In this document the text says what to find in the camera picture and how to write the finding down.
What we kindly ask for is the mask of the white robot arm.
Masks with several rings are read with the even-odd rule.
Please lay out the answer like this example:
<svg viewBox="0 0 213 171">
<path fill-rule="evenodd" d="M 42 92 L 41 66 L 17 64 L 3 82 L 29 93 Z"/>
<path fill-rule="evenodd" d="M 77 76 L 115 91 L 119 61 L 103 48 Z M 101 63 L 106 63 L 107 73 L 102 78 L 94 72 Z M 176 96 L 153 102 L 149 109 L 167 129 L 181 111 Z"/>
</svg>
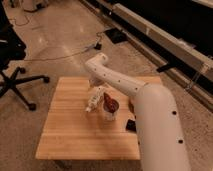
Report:
<svg viewBox="0 0 213 171">
<path fill-rule="evenodd" d="M 106 67 L 108 56 L 99 53 L 85 62 L 98 80 L 133 100 L 142 171 L 191 171 L 177 104 L 162 84 L 150 83 Z"/>
</svg>

